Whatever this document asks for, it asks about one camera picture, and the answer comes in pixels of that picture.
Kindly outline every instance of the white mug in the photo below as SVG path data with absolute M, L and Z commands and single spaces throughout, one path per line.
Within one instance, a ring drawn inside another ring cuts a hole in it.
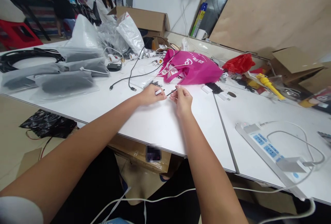
M 197 35 L 196 35 L 196 38 L 197 39 L 205 39 L 206 37 L 207 37 L 207 32 L 205 31 L 205 30 L 202 30 L 202 29 L 199 29 L 198 30 L 198 33 L 197 33 Z

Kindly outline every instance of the desk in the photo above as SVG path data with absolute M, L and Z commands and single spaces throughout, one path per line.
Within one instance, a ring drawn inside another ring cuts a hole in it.
M 39 48 L 55 48 L 58 45 L 64 45 L 64 43 L 42 45 Z M 135 62 L 127 62 L 121 71 L 111 72 L 109 78 L 95 78 L 100 90 L 90 94 L 71 97 L 61 101 L 38 103 L 30 99 L 37 91 L 37 88 L 35 88 L 11 94 L 9 97 L 69 119 L 89 123 L 141 91 L 141 89 L 137 89 L 137 92 L 130 90 L 127 81 L 122 81 L 116 84 L 112 91 L 109 90 L 110 85 L 121 79 L 124 74 L 130 72 Z M 29 60 L 20 61 L 20 68 L 28 67 L 31 64 L 32 62 Z M 158 77 L 157 81 L 160 83 L 163 79 Z M 174 89 L 174 85 L 161 84 L 167 94 Z M 206 94 L 201 90 L 201 87 L 201 85 L 187 86 L 187 89 L 193 96 L 192 112 L 224 169 L 234 172 L 235 167 L 214 96 Z M 121 128 L 119 134 L 142 143 L 156 144 L 166 151 L 186 156 L 183 135 L 175 113 L 175 105 L 170 99 L 138 108 Z
M 283 183 L 276 174 L 267 166 L 261 157 L 254 151 L 248 142 L 236 131 L 235 124 L 247 122 L 250 124 L 264 123 L 273 120 L 284 120 L 301 126 L 307 133 L 308 142 L 316 146 L 325 154 L 326 163 L 318 171 L 298 187 L 307 195 L 311 195 L 316 200 L 331 203 L 331 149 L 323 142 L 317 131 L 330 133 L 330 115 L 319 112 L 312 108 L 302 108 L 299 105 L 280 101 L 270 100 L 247 90 L 235 88 L 230 85 L 217 83 L 223 90 L 228 90 L 236 94 L 236 98 L 230 101 L 223 101 L 216 96 L 226 133 L 234 154 L 235 163 L 238 166 L 237 173 L 254 181 L 266 182 L 275 187 L 284 187 Z M 284 123 L 267 124 L 264 127 L 264 134 L 272 131 L 283 130 L 304 140 L 303 132 L 291 125 Z M 273 134 L 269 137 L 277 149 L 286 157 L 302 156 L 311 161 L 307 146 L 304 142 L 284 133 Z M 316 161 L 320 160 L 321 155 L 311 148 Z

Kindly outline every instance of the pink bag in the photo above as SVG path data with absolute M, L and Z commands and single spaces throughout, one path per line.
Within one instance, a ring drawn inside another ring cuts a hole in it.
M 173 50 L 168 50 L 164 58 L 162 70 L 166 67 L 173 54 Z M 171 75 L 169 78 L 164 76 L 164 81 L 167 83 L 171 82 L 172 79 L 179 76 L 181 73 L 184 73 L 186 77 L 179 84 L 190 85 L 217 82 L 224 72 L 208 57 L 188 51 L 175 51 L 175 56 L 169 65 L 176 66 L 178 72 Z

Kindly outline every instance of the white power strip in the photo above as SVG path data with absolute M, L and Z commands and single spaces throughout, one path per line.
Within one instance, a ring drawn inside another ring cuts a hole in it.
M 307 173 L 309 173 L 309 168 L 303 166 L 301 158 L 285 158 L 261 134 L 262 127 L 259 124 L 237 123 L 235 129 L 273 170 L 285 187 L 293 186 L 295 183 L 304 179 Z M 290 191 L 301 200 L 311 197 L 305 195 L 298 186 L 294 186 Z

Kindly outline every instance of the red bag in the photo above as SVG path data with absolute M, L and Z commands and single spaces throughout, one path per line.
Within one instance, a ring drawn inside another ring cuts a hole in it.
M 168 50 L 161 70 L 166 67 L 173 54 L 173 50 Z M 175 54 L 170 65 L 176 66 L 178 72 L 169 78 L 164 76 L 164 81 L 167 83 L 182 73 L 185 74 L 185 78 L 179 84 L 191 85 L 217 82 L 224 72 L 217 64 L 202 54 L 188 51 L 175 51 Z
M 227 61 L 222 68 L 233 73 L 243 74 L 250 70 L 255 63 L 252 60 L 252 54 L 242 54 Z

